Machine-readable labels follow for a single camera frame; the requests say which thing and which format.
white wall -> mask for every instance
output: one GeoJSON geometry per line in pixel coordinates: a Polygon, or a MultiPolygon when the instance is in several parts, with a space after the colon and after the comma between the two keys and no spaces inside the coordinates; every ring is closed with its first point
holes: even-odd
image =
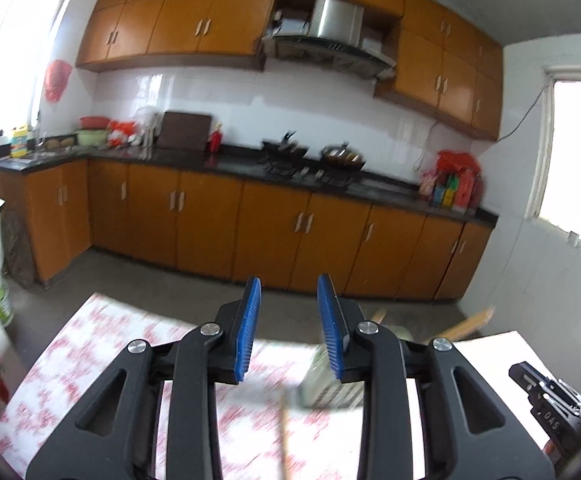
{"type": "MultiPolygon", "coordinates": [[[[581,34],[504,49],[502,134],[539,94],[545,68],[565,64],[581,64],[581,34]]],[[[501,216],[460,306],[473,314],[495,305],[485,332],[518,330],[553,373],[581,391],[581,253],[563,233],[525,220],[543,113],[540,101],[513,136],[473,142],[485,175],[483,206],[501,216]]]]}
{"type": "Polygon", "coordinates": [[[270,59],[264,72],[173,67],[102,73],[91,114],[128,120],[144,105],[208,113],[224,123],[227,143],[259,148],[262,139],[296,130],[309,156],[348,140],[366,156],[369,170],[412,181],[426,149],[470,149],[468,138],[442,124],[427,140],[434,120],[372,95],[371,81],[270,59]]]}

kitchen utensil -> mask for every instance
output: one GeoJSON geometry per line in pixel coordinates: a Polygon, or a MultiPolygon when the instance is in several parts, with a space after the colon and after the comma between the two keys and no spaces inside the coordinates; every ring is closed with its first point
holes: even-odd
{"type": "Polygon", "coordinates": [[[343,142],[339,146],[326,146],[321,150],[321,160],[331,168],[339,170],[359,171],[366,164],[363,155],[349,148],[348,142],[343,142]]]}
{"type": "Polygon", "coordinates": [[[157,148],[203,152],[208,142],[211,120],[212,117],[206,114],[166,112],[161,134],[157,137],[157,148]]]}

white table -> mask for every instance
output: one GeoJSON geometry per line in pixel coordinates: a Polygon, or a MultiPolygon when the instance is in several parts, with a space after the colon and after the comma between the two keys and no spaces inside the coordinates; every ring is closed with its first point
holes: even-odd
{"type": "MultiPolygon", "coordinates": [[[[53,339],[0,421],[0,452],[24,476],[30,460],[88,386],[132,339],[159,345],[182,338],[193,325],[154,316],[94,294],[53,339]]],[[[516,332],[457,344],[543,447],[547,435],[530,415],[526,394],[508,377],[510,365],[528,361],[547,370],[516,332]]],[[[301,383],[315,346],[257,340],[250,371],[239,386],[218,384],[219,447],[226,480],[282,477],[280,399],[301,383]]],[[[157,442],[157,478],[165,478],[170,385],[164,388],[157,442]]],[[[423,476],[421,427],[413,417],[415,478],[423,476]]],[[[294,480],[355,479],[361,409],[289,410],[288,456],[294,480]]]]}

range hood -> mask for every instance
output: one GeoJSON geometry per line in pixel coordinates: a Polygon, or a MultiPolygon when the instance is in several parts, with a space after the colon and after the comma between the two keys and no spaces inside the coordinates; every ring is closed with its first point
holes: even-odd
{"type": "Polygon", "coordinates": [[[341,0],[317,0],[307,32],[273,32],[262,38],[267,56],[307,61],[364,78],[395,76],[395,61],[359,47],[363,7],[341,0]]]}

cabinet handle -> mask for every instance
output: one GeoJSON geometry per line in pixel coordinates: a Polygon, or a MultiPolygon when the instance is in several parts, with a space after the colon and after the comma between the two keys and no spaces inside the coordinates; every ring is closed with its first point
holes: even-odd
{"type": "Polygon", "coordinates": [[[372,232],[373,232],[373,229],[374,228],[375,228],[375,223],[374,222],[368,226],[368,231],[366,231],[366,240],[365,240],[366,242],[368,240],[370,240],[370,237],[372,236],[372,232]]]}
{"type": "Polygon", "coordinates": [[[305,234],[308,234],[310,232],[310,228],[313,226],[313,216],[315,216],[315,215],[313,215],[313,214],[310,215],[308,217],[308,221],[305,223],[305,231],[304,231],[305,234]]]}
{"type": "Polygon", "coordinates": [[[303,213],[299,213],[299,216],[297,216],[297,221],[295,222],[295,232],[299,232],[299,230],[301,229],[301,221],[304,219],[304,214],[303,213]]]}

